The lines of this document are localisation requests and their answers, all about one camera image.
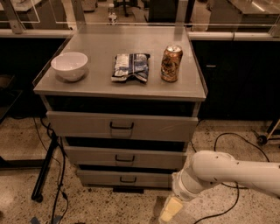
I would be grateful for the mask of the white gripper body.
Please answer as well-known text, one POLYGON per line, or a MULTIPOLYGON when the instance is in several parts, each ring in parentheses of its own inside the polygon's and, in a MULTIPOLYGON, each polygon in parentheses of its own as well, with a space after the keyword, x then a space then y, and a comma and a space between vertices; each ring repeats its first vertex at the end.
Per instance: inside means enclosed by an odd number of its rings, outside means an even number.
POLYGON ((191 169, 183 169, 172 174, 171 189, 179 199, 190 201, 201 192, 201 184, 191 169))

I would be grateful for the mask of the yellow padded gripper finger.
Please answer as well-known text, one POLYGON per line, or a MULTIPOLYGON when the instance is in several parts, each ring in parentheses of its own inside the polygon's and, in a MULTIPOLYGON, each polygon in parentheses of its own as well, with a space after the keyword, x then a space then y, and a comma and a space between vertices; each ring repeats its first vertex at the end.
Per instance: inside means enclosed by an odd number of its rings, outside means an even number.
POLYGON ((159 216, 161 223, 169 222, 183 207, 183 203, 180 199, 175 196, 167 198, 164 208, 159 216))

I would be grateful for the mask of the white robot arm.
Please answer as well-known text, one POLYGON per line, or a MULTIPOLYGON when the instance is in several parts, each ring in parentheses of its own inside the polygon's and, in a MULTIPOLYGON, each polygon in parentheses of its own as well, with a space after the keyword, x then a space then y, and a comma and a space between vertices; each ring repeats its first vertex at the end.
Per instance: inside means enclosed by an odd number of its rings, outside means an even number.
POLYGON ((167 224, 183 207, 202 191, 222 182, 233 182, 271 197, 280 197, 280 164, 241 161, 225 152, 201 150, 190 164, 172 174, 171 194, 159 216, 167 224))

